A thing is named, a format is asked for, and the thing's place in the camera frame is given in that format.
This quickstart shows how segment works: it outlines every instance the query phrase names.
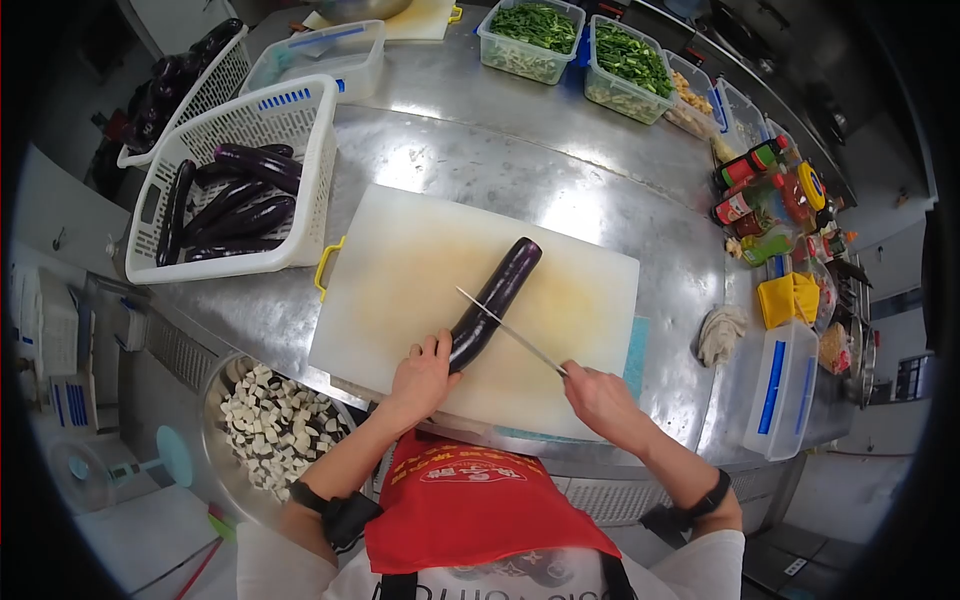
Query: steel countertop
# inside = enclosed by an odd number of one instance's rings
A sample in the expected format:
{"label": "steel countertop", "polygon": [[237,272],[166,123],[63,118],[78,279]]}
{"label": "steel countertop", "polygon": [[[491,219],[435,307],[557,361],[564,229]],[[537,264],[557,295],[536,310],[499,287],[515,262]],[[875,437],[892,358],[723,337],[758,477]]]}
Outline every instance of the steel countertop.
{"label": "steel countertop", "polygon": [[[482,65],[472,30],[487,9],[463,8],[443,42],[388,42],[373,96],[337,107],[326,243],[347,233],[367,185],[379,183],[637,258],[636,313],[650,319],[638,405],[712,464],[763,463],[740,445],[762,348],[754,293],[762,270],[726,256],[722,230],[705,216],[713,204],[709,144],[665,119],[648,127],[588,101],[584,69],[573,63],[555,86]],[[247,37],[251,57],[308,13],[271,14]],[[151,287],[213,335],[287,376],[357,408],[376,399],[307,365],[321,310],[313,269]],[[707,312],[724,303],[746,307],[752,322],[730,364],[714,372],[697,361],[695,343]],[[804,447],[845,435],[851,425],[852,405],[839,401],[823,370],[817,387]],[[422,427],[569,463],[640,465],[609,444],[518,438],[450,416]]]}

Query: yellow handle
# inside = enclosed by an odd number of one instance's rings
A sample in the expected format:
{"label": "yellow handle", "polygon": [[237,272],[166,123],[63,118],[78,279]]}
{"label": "yellow handle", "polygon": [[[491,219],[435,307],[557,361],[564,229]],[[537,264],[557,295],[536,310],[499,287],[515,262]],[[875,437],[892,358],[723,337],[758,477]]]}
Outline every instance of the yellow handle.
{"label": "yellow handle", "polygon": [[335,250],[342,250],[344,248],[344,242],[347,241],[347,237],[343,236],[340,238],[339,244],[334,244],[333,246],[327,246],[324,248],[324,255],[320,257],[320,264],[317,265],[317,273],[313,275],[313,284],[320,289],[320,302],[324,302],[326,298],[326,288],[320,284],[320,276],[324,274],[324,267],[326,266],[326,261],[329,260],[330,255],[333,254]]}

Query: kitchen knife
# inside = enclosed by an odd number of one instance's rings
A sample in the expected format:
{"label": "kitchen knife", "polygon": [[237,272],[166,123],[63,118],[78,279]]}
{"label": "kitchen knife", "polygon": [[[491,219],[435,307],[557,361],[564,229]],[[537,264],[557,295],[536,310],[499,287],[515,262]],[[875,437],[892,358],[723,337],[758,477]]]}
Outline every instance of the kitchen knife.
{"label": "kitchen knife", "polygon": [[539,358],[541,361],[543,361],[544,363],[546,363],[547,365],[549,365],[551,369],[553,369],[554,371],[557,372],[557,374],[560,375],[560,377],[566,377],[566,371],[564,370],[563,367],[561,367],[561,366],[558,365],[557,363],[555,363],[555,362],[553,362],[552,360],[550,360],[550,357],[547,356],[546,354],[544,354],[543,352],[541,352],[536,346],[534,346],[534,345],[531,344],[530,342],[527,342],[526,338],[524,338],[522,335],[520,335],[519,333],[517,333],[516,331],[514,331],[514,329],[513,329],[512,327],[510,327],[509,325],[507,325],[507,324],[503,323],[502,321],[500,321],[500,318],[497,317],[496,315],[494,315],[494,314],[490,311],[489,308],[487,308],[486,306],[484,306],[483,304],[481,304],[480,302],[478,302],[473,296],[471,296],[470,294],[468,294],[467,292],[465,292],[464,289],[461,288],[459,285],[456,286],[456,287],[457,287],[457,291],[458,291],[458,292],[460,292],[461,294],[463,294],[464,296],[466,296],[471,302],[473,302],[474,304],[476,304],[477,306],[479,306],[479,307],[480,307],[480,310],[484,311],[485,313],[487,313],[488,315],[490,315],[491,317],[493,317],[493,319],[500,324],[500,328],[503,329],[503,331],[504,331],[507,335],[509,335],[510,337],[512,337],[512,338],[514,338],[515,340],[517,340],[517,341],[520,343],[520,345],[523,346],[524,348],[527,348],[528,350],[530,350],[531,352],[533,352],[533,354],[534,354],[535,356],[537,356],[537,358]]}

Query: hand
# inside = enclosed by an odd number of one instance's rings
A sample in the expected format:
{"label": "hand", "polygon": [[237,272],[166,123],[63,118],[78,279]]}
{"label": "hand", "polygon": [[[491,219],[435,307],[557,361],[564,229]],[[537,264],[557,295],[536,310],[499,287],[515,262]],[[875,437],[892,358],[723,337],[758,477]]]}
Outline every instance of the hand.
{"label": "hand", "polygon": [[464,376],[450,374],[452,346],[449,329],[441,329],[437,337],[426,336],[422,345],[410,346],[410,356],[396,367],[393,390],[373,413],[384,411],[401,431],[433,415]]}
{"label": "hand", "polygon": [[635,453],[653,422],[636,407],[626,382],[572,360],[562,366],[566,399],[577,417],[605,440]]}

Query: cutting board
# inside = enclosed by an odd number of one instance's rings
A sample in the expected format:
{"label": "cutting board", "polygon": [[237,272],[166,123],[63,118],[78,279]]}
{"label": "cutting board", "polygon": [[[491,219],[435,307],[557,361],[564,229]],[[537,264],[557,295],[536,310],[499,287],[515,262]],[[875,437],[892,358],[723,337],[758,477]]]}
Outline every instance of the cutting board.
{"label": "cutting board", "polygon": [[[387,39],[443,39],[455,1],[414,0],[405,11],[383,22]],[[313,20],[304,23],[311,29],[331,27],[315,12],[310,18]]]}
{"label": "cutting board", "polygon": [[[388,394],[396,365],[424,335],[452,327],[520,237],[543,249],[504,323],[557,362],[623,373],[639,263],[549,229],[372,184],[337,257],[310,365]],[[466,419],[582,440],[562,380],[503,332],[464,369],[441,410]]]}

